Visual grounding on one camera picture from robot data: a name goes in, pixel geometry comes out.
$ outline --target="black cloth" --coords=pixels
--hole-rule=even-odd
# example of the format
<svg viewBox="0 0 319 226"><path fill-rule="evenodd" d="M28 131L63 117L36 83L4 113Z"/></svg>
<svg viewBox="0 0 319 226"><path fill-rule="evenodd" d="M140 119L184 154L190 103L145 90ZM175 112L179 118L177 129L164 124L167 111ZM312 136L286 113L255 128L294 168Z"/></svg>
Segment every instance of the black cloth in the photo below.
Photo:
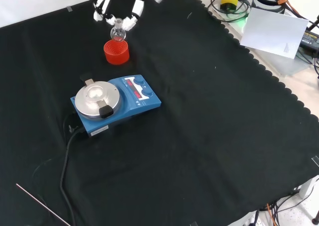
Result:
<svg viewBox="0 0 319 226"><path fill-rule="evenodd" d="M109 13L124 18L134 1ZM72 142L65 185L78 225L226 226L318 174L318 118L201 2L146 0L122 66L106 62L111 27L91 3L72 8L0 29L1 225L46 216L15 183L70 220L58 190L62 122L88 71L96 81L142 74L162 105Z"/></svg>

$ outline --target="red digital display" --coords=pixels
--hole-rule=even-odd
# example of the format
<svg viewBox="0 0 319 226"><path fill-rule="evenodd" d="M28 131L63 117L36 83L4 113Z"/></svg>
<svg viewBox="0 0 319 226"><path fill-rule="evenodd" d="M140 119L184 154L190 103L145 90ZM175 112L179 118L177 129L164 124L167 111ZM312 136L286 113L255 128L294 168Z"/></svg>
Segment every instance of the red digital display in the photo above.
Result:
<svg viewBox="0 0 319 226"><path fill-rule="evenodd" d="M139 93L139 91L135 88L134 84L132 83L132 81L130 79L127 79L126 82L128 83L128 85L130 86L130 88L132 89L133 93L135 94L135 96L140 99L142 98L141 94Z"/></svg>

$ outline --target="thin metal wire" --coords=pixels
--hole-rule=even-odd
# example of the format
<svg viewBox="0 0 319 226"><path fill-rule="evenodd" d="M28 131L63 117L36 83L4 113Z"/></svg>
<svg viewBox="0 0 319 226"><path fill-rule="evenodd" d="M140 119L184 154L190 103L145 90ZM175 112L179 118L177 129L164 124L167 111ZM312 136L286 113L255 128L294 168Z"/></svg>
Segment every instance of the thin metal wire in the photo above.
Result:
<svg viewBox="0 0 319 226"><path fill-rule="evenodd" d="M64 222L66 225L71 226L68 224L65 220L63 220L59 215L57 215L55 212L53 212L51 209L49 209L47 206L45 206L41 201L39 201L36 197L34 197L32 194L30 194L27 190L25 190L23 187L21 187L19 184L16 184L20 189L22 189L24 192L26 192L29 196L31 196L35 201L37 201L39 204L41 204L43 207L45 207L47 210L49 210L54 216L56 216L58 219L60 219L62 222Z"/></svg>

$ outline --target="floor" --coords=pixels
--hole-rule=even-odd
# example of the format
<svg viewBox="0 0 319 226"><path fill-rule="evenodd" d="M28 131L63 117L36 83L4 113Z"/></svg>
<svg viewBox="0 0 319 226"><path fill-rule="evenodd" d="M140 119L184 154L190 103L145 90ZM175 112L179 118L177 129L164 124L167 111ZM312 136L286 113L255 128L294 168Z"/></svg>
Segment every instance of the floor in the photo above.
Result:
<svg viewBox="0 0 319 226"><path fill-rule="evenodd" d="M201 0L205 5L208 5L210 0ZM298 12L305 18L315 21L319 15L319 2L318 0L290 0L292 6L298 10ZM237 32L230 29L235 38L240 38ZM299 203L302 199L299 195L293 196L291 199L287 200L280 208L286 209L292 207ZM316 216L319 211L319 181L314 186L314 190L310 197L302 202L297 207L290 210L283 211L279 213L279 223L280 226L313 226L312 219ZM252 217L248 222L245 223L246 226L252 223L254 217ZM272 226L270 216L268 212L261 212L257 226Z"/></svg>

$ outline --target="white sheet of paper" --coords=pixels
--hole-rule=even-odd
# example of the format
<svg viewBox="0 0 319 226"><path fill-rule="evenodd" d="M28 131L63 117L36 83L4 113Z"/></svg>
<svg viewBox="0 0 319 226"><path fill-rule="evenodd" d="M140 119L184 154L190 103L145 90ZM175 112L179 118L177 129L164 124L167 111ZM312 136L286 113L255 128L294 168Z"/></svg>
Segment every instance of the white sheet of paper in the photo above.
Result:
<svg viewBox="0 0 319 226"><path fill-rule="evenodd" d="M294 58L308 20L252 8L240 45Z"/></svg>

